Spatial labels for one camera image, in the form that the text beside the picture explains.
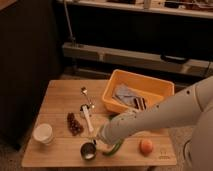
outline white container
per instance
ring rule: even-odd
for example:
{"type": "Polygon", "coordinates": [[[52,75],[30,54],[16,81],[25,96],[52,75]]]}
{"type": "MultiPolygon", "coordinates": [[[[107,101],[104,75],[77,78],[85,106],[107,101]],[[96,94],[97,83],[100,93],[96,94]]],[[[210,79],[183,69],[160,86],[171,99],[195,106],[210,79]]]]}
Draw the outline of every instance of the white container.
{"type": "Polygon", "coordinates": [[[49,145],[53,140],[52,126],[47,123],[38,125],[33,131],[33,138],[42,144],[49,145]]]}

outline wooden tabletop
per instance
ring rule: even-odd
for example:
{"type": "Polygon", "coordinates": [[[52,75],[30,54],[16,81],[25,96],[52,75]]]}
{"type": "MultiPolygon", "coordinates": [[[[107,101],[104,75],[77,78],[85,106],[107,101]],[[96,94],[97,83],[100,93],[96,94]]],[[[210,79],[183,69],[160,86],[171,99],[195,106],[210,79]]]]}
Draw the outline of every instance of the wooden tabletop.
{"type": "Polygon", "coordinates": [[[104,167],[104,166],[159,166],[177,163],[167,129],[143,131],[125,139],[120,150],[113,156],[102,155],[104,144],[97,142],[97,156],[92,161],[84,161],[80,155],[82,144],[90,141],[86,121],[80,116],[80,106],[86,104],[81,87],[95,104],[90,111],[95,132],[111,114],[101,101],[107,80],[53,80],[49,83],[36,125],[49,123],[53,127],[54,139],[48,145],[41,145],[30,138],[23,160],[23,167],[104,167]],[[67,114],[73,112],[84,126],[81,135],[72,136],[67,127],[67,114]],[[153,141],[154,150],[149,156],[143,156],[138,149],[139,141],[148,138],[153,141]]]}

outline red grapes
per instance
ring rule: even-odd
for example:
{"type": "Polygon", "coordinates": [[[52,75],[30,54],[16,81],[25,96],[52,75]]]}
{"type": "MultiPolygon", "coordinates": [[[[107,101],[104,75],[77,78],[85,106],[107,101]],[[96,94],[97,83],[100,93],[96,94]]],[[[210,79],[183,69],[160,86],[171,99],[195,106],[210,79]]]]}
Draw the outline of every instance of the red grapes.
{"type": "Polygon", "coordinates": [[[76,136],[84,131],[83,126],[75,119],[74,113],[68,113],[67,123],[73,136],[76,136]]]}

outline orange tray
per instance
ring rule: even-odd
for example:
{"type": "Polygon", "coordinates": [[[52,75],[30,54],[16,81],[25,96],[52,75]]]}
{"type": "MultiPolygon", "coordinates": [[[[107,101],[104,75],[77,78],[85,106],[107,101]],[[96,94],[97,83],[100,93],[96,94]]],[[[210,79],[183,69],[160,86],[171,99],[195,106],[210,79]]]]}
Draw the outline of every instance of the orange tray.
{"type": "Polygon", "coordinates": [[[102,101],[107,110],[116,113],[122,113],[129,108],[112,97],[115,87],[119,84],[125,84],[132,91],[145,98],[147,107],[174,94],[174,83],[170,81],[116,69],[102,95],[102,101]]]}

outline utensil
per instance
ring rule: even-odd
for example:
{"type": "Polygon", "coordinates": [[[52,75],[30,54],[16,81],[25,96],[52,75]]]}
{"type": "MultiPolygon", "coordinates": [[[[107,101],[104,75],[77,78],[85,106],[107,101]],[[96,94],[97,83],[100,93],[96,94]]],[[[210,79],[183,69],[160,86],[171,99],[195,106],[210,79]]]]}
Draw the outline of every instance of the utensil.
{"type": "Polygon", "coordinates": [[[88,97],[88,91],[86,89],[86,87],[82,87],[81,88],[81,93],[84,95],[84,97],[87,99],[88,103],[89,103],[89,107],[91,107],[92,109],[95,108],[94,103],[92,102],[92,100],[88,97]]]}
{"type": "Polygon", "coordinates": [[[92,126],[92,123],[90,121],[90,114],[88,108],[89,108],[88,105],[82,105],[80,111],[83,112],[83,115],[81,116],[83,116],[86,119],[89,132],[91,133],[94,131],[94,127],[92,126]]]}
{"type": "Polygon", "coordinates": [[[96,146],[91,142],[87,142],[81,146],[81,156],[84,160],[92,160],[96,156],[96,146]]]}

